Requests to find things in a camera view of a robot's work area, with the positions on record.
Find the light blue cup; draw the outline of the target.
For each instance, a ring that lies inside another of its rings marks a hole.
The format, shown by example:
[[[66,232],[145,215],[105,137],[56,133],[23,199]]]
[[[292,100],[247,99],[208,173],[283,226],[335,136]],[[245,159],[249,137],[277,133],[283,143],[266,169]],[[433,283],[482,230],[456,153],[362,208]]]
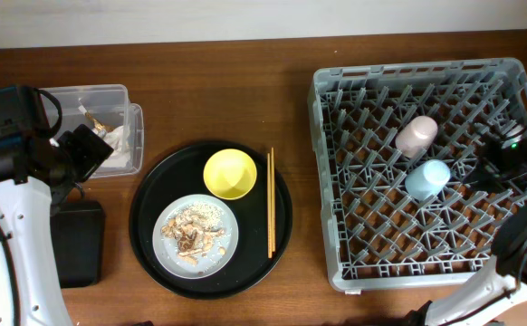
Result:
[[[428,197],[437,196],[450,177],[451,172],[446,163],[431,159],[407,175],[405,187],[413,198],[423,201]]]

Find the pink cup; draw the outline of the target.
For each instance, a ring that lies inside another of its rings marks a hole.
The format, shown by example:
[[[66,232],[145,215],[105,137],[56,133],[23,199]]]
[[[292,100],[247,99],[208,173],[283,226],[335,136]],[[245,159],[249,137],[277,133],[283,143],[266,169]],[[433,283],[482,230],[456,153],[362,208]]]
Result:
[[[437,123],[428,116],[412,119],[395,140],[396,148],[406,157],[413,158],[421,150],[427,150],[438,132]]]

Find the white napkin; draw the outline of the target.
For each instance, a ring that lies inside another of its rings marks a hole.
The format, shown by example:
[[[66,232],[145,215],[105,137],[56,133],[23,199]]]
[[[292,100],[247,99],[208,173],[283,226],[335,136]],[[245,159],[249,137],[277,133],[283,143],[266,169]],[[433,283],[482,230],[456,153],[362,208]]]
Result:
[[[103,168],[125,168],[129,162],[130,150],[126,143],[124,136],[127,132],[123,126],[115,128],[112,132],[108,132],[102,138],[109,146],[113,148],[113,152],[102,163]]]

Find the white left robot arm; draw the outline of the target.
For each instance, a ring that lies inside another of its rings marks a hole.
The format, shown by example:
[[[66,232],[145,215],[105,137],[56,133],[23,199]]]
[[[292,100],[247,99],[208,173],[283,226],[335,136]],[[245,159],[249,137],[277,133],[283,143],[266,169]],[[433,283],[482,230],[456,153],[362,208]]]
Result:
[[[0,89],[0,325],[69,325],[53,251],[52,208],[112,152],[81,124],[50,123],[48,91]]]

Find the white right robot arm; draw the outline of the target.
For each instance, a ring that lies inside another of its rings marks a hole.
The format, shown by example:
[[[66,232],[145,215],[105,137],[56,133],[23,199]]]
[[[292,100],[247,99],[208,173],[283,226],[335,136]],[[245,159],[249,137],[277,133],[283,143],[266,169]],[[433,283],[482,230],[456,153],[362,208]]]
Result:
[[[501,190],[527,177],[527,124],[517,133],[488,137],[464,183],[474,190]],[[527,302],[527,202],[507,217],[493,238],[491,257],[451,295],[409,312],[403,325],[485,325]]]

